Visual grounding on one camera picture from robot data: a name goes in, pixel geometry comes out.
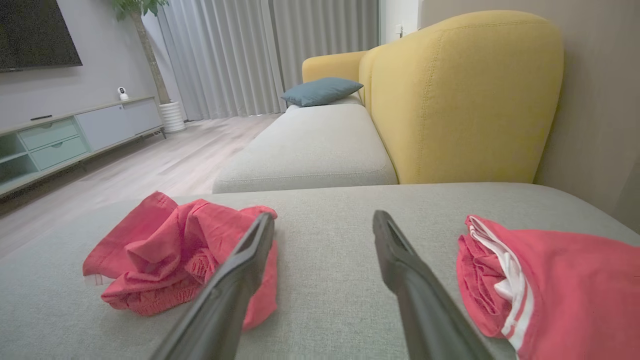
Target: indoor tree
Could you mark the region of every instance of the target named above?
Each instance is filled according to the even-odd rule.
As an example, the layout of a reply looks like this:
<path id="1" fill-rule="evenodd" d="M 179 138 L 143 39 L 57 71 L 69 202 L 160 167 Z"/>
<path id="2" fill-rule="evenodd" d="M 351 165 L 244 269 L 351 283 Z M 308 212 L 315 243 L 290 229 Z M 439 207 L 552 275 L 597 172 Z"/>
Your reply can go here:
<path id="1" fill-rule="evenodd" d="M 164 79 L 162 78 L 160 68 L 158 67 L 158 63 L 156 61 L 156 55 L 154 54 L 154 50 L 151 47 L 151 43 L 149 42 L 149 37 L 147 36 L 147 30 L 142 23 L 143 15 L 146 15 L 147 12 L 152 12 L 155 16 L 157 16 L 158 9 L 161 6 L 168 5 L 168 0 L 111 0 L 111 3 L 113 4 L 113 8 L 116 11 L 116 18 L 118 19 L 118 21 L 124 20 L 127 16 L 129 16 L 133 20 L 133 23 L 136 25 L 136 30 L 138 30 L 138 37 L 140 37 L 142 48 L 145 51 L 147 61 L 149 62 L 149 67 L 151 68 L 151 74 L 153 75 L 154 81 L 156 82 L 160 104 L 171 103 L 169 94 L 166 91 L 166 86 L 164 85 Z"/>

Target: sofa seat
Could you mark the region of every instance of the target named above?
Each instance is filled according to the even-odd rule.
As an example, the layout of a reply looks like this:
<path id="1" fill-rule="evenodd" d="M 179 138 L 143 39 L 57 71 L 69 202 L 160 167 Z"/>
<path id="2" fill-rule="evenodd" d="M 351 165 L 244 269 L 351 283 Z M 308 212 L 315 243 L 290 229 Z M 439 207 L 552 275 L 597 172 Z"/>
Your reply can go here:
<path id="1" fill-rule="evenodd" d="M 396 172 L 361 104 L 283 114 L 218 174 L 214 193 L 397 184 Z"/>
<path id="2" fill-rule="evenodd" d="M 371 230 L 376 209 L 394 217 L 465 314 L 456 255 L 470 213 L 508 228 L 573 231 L 640 245 L 640 235 L 586 202 L 531 184 L 357 186 L 203 198 L 278 212 L 278 309 L 242 335 L 237 359 L 408 357 L 397 300 L 378 267 Z M 0 259 L 1 359 L 142 359 L 153 353 L 189 305 L 140 317 L 109 307 L 100 299 L 105 286 L 87 288 L 82 278 L 89 251 L 139 202 L 87 213 Z M 481 338 L 495 358 L 516 358 L 506 340 Z"/>

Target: green drawer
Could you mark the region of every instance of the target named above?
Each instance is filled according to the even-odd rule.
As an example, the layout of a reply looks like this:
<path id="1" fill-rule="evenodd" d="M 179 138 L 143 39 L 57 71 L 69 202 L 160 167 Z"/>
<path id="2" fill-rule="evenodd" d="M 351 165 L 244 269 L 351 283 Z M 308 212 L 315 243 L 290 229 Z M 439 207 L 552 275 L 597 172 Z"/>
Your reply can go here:
<path id="1" fill-rule="evenodd" d="M 78 132 L 72 118 L 50 122 L 20 132 L 20 137 L 29 150 L 56 143 L 75 135 L 78 135 Z"/>
<path id="2" fill-rule="evenodd" d="M 31 155 L 40 170 L 44 170 L 84 153 L 86 153 L 86 148 L 78 136 L 32 152 Z"/>

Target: sofa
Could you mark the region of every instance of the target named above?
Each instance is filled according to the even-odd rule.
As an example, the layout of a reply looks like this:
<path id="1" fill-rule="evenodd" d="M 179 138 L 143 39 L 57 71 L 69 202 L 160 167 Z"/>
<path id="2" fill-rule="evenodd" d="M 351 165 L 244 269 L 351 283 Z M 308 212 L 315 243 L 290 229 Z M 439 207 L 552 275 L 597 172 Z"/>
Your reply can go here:
<path id="1" fill-rule="evenodd" d="M 514 11 L 453 17 L 369 51 L 307 59 L 304 82 L 359 101 L 287 110 L 214 193 L 383 184 L 531 183 L 563 77 L 559 30 Z"/>
<path id="2" fill-rule="evenodd" d="M 457 239 L 468 214 L 512 229 L 573 231 L 640 246 L 640 235 L 584 201 L 533 184 L 453 183 L 351 186 L 202 197 L 236 209 L 275 209 L 278 309 L 244 333 L 238 359 L 406 359 L 397 300 L 382 281 L 372 218 L 393 217 L 463 314 Z M 86 287 L 87 254 L 140 200 L 110 205 L 0 259 L 0 358 L 149 357 L 185 304 L 151 317 L 115 310 Z M 481 336 L 496 359 L 514 359 L 506 340 Z"/>

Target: wooden floor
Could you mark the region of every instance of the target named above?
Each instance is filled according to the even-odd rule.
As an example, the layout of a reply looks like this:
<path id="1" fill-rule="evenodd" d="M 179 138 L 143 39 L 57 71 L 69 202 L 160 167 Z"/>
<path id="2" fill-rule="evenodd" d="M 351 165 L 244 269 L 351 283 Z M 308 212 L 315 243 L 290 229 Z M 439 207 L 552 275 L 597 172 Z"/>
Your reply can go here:
<path id="1" fill-rule="evenodd" d="M 189 122 L 52 176 L 0 200 L 0 258 L 88 210 L 158 190 L 169 196 L 211 193 L 216 174 L 280 114 Z"/>

